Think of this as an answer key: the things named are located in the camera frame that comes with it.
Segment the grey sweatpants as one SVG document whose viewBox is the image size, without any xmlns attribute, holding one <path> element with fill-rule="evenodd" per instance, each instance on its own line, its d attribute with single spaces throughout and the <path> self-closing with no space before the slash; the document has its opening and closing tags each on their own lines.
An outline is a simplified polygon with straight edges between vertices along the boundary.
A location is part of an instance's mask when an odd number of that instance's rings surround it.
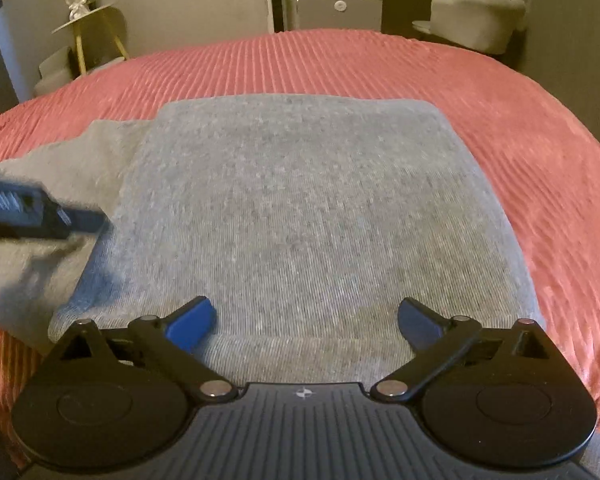
<svg viewBox="0 0 600 480">
<path fill-rule="evenodd" d="M 412 355 L 406 297 L 488 327 L 541 315 L 488 179 L 425 102 L 176 102 L 0 177 L 108 217 L 97 236 L 0 242 L 0 327 L 39 352 L 80 318 L 123 327 L 205 296 L 200 356 L 233 382 L 372 384 Z"/>
</svg>

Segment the grey round pouf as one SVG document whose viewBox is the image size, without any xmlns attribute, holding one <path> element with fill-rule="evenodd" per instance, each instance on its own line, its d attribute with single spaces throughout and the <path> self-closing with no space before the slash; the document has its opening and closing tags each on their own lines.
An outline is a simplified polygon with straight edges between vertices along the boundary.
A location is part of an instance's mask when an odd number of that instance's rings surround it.
<svg viewBox="0 0 600 480">
<path fill-rule="evenodd" d="M 79 77 L 79 65 L 73 48 L 62 47 L 38 66 L 40 80 L 33 88 L 33 95 L 45 96 Z"/>
</svg>

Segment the pink ribbed bedspread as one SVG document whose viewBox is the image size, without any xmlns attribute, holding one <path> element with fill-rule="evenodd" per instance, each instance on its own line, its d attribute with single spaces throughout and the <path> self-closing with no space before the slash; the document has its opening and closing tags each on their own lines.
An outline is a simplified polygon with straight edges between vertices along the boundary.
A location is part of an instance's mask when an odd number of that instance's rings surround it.
<svg viewBox="0 0 600 480">
<path fill-rule="evenodd" d="M 368 30 L 319 29 L 140 56 L 0 115 L 0 162 L 94 120 L 256 93 L 434 104 L 489 178 L 550 336 L 600 415 L 600 142 L 532 79 L 486 56 Z"/>
</svg>

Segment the white door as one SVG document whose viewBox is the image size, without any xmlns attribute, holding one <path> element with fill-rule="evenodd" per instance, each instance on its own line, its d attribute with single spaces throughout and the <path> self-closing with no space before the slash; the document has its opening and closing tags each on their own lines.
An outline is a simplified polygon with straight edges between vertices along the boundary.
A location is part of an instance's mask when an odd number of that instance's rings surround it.
<svg viewBox="0 0 600 480">
<path fill-rule="evenodd" d="M 271 0 L 102 0 L 124 18 L 133 56 L 272 32 Z"/>
</svg>

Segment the grey cabinet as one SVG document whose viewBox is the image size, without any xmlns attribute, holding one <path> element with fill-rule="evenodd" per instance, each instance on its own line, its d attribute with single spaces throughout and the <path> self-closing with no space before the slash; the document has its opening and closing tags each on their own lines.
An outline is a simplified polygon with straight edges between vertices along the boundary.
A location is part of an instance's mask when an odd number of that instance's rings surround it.
<svg viewBox="0 0 600 480">
<path fill-rule="evenodd" d="M 298 29 L 381 30 L 382 0 L 297 0 Z"/>
</svg>

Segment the white scalloped chair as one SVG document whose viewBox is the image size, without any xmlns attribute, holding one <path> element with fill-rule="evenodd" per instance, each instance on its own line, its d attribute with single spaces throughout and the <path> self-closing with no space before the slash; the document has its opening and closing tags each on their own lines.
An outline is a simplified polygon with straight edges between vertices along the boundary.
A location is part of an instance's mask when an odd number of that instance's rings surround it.
<svg viewBox="0 0 600 480">
<path fill-rule="evenodd" d="M 421 35 L 502 55 L 525 15 L 524 0 L 431 0 L 430 19 L 412 21 L 412 26 Z"/>
</svg>

